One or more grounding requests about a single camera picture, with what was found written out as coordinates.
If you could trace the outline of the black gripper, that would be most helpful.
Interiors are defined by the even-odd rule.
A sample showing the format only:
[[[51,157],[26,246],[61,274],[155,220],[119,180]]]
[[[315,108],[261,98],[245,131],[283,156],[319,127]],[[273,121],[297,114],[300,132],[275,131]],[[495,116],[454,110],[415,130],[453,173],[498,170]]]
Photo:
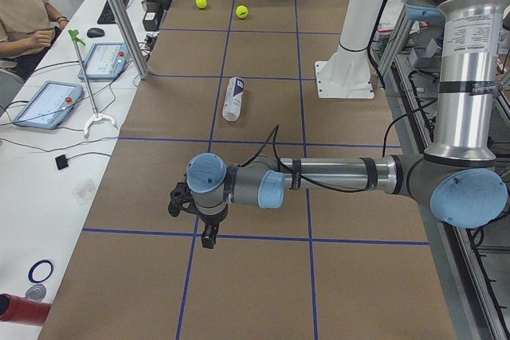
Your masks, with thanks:
[[[214,215],[200,213],[198,216],[204,223],[204,230],[201,236],[202,246],[203,248],[214,248],[220,224],[226,219],[228,213],[220,212]]]

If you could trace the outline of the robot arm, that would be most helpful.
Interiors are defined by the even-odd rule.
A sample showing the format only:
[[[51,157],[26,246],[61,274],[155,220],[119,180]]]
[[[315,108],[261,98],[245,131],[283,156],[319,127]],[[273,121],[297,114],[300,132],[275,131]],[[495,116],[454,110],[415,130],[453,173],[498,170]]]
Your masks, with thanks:
[[[474,229],[499,217],[507,187],[494,170],[488,127],[496,89],[497,42],[509,0],[408,0],[445,17],[433,142],[421,155],[374,158],[279,158],[257,152],[226,165],[199,154],[171,192],[169,213],[200,217],[202,245],[215,245],[231,204],[277,209],[288,189],[344,193],[383,190],[414,199],[440,221]]]

